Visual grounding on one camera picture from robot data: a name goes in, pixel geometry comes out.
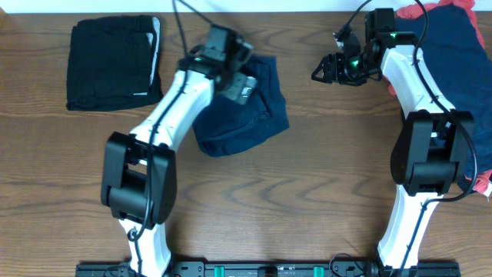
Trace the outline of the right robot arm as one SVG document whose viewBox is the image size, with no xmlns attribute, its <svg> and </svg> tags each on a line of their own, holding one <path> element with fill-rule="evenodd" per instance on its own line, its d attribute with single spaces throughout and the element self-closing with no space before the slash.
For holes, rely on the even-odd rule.
<svg viewBox="0 0 492 277">
<path fill-rule="evenodd" d="M 394 206 L 377 259 L 365 265 L 367 276 L 458 276 L 452 262 L 421 263 L 419 247 L 437 205 L 470 194 L 446 197 L 462 178 L 467 162 L 476 162 L 471 139 L 474 118 L 459 111 L 437 86 L 424 61 L 426 35 L 397 29 L 394 10 L 376 8 L 365 16 L 365 45 L 349 24 L 334 33 L 339 52 L 326 55 L 311 78 L 326 84 L 360 86 L 387 79 L 403 113 L 403 125 L 391 153 L 397 185 Z"/>
</svg>

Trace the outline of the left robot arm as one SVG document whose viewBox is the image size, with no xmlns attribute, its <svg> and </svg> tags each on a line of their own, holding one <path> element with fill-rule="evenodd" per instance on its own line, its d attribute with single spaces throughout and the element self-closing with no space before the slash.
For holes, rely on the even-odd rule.
<svg viewBox="0 0 492 277">
<path fill-rule="evenodd" d="M 220 95 L 243 105 L 258 83 L 242 72 L 253 52 L 236 31 L 213 24 L 186 51 L 169 90 L 130 133 L 105 145 L 101 203 L 125 230 L 131 259 L 120 276 L 163 276 L 171 264 L 165 222 L 177 197 L 176 154 L 195 119 Z"/>
</svg>

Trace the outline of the navy blue shorts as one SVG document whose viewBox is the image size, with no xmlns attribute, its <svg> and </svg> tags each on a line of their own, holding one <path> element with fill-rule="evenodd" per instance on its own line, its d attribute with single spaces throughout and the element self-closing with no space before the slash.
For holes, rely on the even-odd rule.
<svg viewBox="0 0 492 277">
<path fill-rule="evenodd" d="M 193 123 L 199 149 L 211 157 L 247 151 L 290 127 L 276 58 L 254 55 L 241 71 L 258 80 L 247 103 L 218 96 Z"/>
</svg>

